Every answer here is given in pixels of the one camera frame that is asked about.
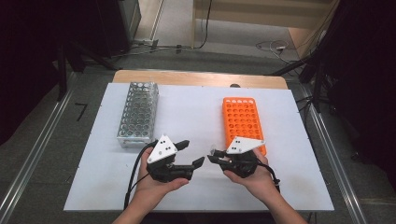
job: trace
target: human hand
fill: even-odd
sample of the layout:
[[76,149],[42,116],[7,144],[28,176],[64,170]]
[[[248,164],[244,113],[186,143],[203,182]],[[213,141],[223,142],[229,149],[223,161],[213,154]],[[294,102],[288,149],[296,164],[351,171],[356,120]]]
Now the human hand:
[[167,193],[189,183],[189,180],[185,178],[177,178],[168,183],[153,180],[147,171],[147,160],[152,149],[149,147],[142,154],[136,181],[145,175],[146,177],[137,183],[134,197],[125,211],[113,223],[140,223],[143,217],[154,209]]
[[[253,151],[263,164],[268,165],[267,158],[257,148],[253,149]],[[254,174],[246,178],[242,178],[228,170],[224,171],[224,174],[234,183],[245,186],[253,196],[264,203],[266,203],[269,197],[278,193],[270,172],[262,166],[257,166]]]
[[[142,155],[137,180],[148,174],[147,160],[152,149],[152,147],[146,149]],[[139,183],[137,183],[131,203],[134,203],[135,201],[139,202],[139,206],[144,208],[144,210],[148,213],[157,206],[157,204],[167,193],[179,189],[188,183],[189,180],[185,178],[177,178],[171,182],[162,183],[153,180],[151,176],[148,175]]]

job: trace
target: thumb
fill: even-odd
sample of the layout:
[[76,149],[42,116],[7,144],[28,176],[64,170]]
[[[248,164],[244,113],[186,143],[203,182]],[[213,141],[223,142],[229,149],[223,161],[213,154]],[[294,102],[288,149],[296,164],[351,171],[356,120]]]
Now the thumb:
[[189,180],[186,178],[174,179],[168,183],[168,192],[176,190],[176,189],[180,189],[181,187],[187,185],[188,183],[189,183]]
[[238,175],[236,175],[234,172],[229,171],[229,170],[225,170],[223,173],[224,173],[228,178],[230,178],[230,180],[233,181],[234,183],[241,184],[241,177],[239,177]]

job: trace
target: finger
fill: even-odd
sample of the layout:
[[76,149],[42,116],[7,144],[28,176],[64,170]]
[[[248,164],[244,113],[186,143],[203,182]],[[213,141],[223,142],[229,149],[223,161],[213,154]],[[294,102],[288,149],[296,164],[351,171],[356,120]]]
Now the finger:
[[142,161],[147,161],[148,160],[149,154],[151,154],[153,149],[154,149],[153,147],[146,148],[145,152],[142,155]]
[[177,178],[172,180],[171,182],[167,183],[167,191],[173,191],[176,189],[180,189],[181,187],[187,185],[189,183],[189,180],[186,178]]
[[253,152],[262,163],[268,164],[267,158],[262,155],[258,148],[254,148]]
[[237,184],[241,184],[241,177],[236,175],[234,172],[229,171],[229,170],[225,170],[223,172],[228,178],[230,178],[231,181],[233,181],[234,183]]

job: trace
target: gray floor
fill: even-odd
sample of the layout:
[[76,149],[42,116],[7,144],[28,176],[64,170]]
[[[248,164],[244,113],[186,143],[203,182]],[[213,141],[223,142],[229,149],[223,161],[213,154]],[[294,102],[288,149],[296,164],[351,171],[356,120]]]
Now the gray floor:
[[[166,38],[168,35],[161,33],[162,28],[163,26],[159,25],[159,31],[156,34],[162,44],[185,44],[182,41],[188,39]],[[110,61],[124,69],[266,75],[282,68],[285,63],[270,51],[256,49],[254,42],[259,39],[263,41],[290,38],[281,28],[274,29],[279,32],[271,33],[268,30],[266,33],[273,35],[257,37],[251,41],[253,44],[249,45],[249,48],[238,47],[243,45],[241,43],[247,42],[240,41],[240,38],[234,39],[231,45],[236,46],[237,49],[244,49],[243,53],[240,53],[241,50],[236,53],[233,49],[224,48],[224,44],[221,43],[216,45],[213,35],[210,35],[212,38],[205,46],[207,48],[201,51],[183,50],[176,54],[174,50],[170,49],[149,54],[123,56]],[[294,53],[289,56],[285,54],[285,56],[289,57],[289,60],[295,60]],[[73,176],[88,140],[106,85],[111,82],[115,73],[95,63],[87,62],[87,65],[84,74],[78,74],[77,86],[8,223],[110,223],[118,215],[118,213],[66,213],[63,211]],[[284,75],[284,78],[288,81],[288,86],[295,98],[303,98],[302,86],[296,81],[296,73],[292,71]],[[35,144],[35,140],[40,135],[55,106],[56,98],[57,88],[55,87],[26,118],[12,138],[0,146],[0,194],[2,196],[7,192],[9,184],[17,175]],[[76,103],[88,104],[79,121],[77,119],[82,108]],[[350,156],[354,153],[354,149],[348,141],[341,120],[337,116],[330,115],[326,105],[323,105],[322,116],[325,118],[337,153],[361,201],[368,223],[396,223],[396,215],[394,215],[395,192],[389,185],[384,172],[372,164],[351,160]],[[324,179],[329,183],[328,190],[335,207],[333,212],[318,213],[318,223],[352,223],[345,200],[310,117],[307,120],[307,127],[318,155],[319,167]],[[302,213],[302,215],[308,217],[308,213]]]

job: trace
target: wooden edge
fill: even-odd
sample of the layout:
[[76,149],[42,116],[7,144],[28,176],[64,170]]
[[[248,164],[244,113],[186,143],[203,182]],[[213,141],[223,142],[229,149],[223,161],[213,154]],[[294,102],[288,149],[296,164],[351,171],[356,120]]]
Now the wooden edge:
[[156,82],[162,85],[179,86],[214,86],[230,87],[237,84],[241,88],[263,88],[287,90],[288,85],[283,77],[237,75],[223,73],[197,73],[159,70],[120,70],[116,72],[113,82],[129,83]]

